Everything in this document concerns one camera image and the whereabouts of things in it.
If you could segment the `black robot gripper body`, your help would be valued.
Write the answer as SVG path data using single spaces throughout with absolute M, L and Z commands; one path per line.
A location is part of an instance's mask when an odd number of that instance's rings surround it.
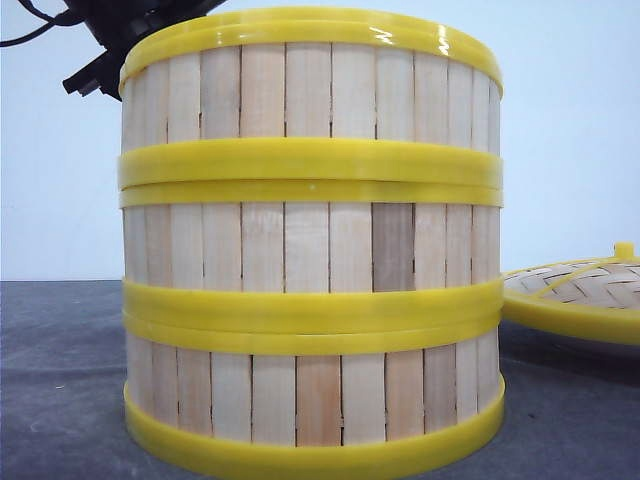
M 67 93 L 98 89 L 120 100 L 120 69 L 140 40 L 177 23 L 206 15 L 217 0 L 76 0 L 66 5 L 80 15 L 105 52 L 63 81 Z

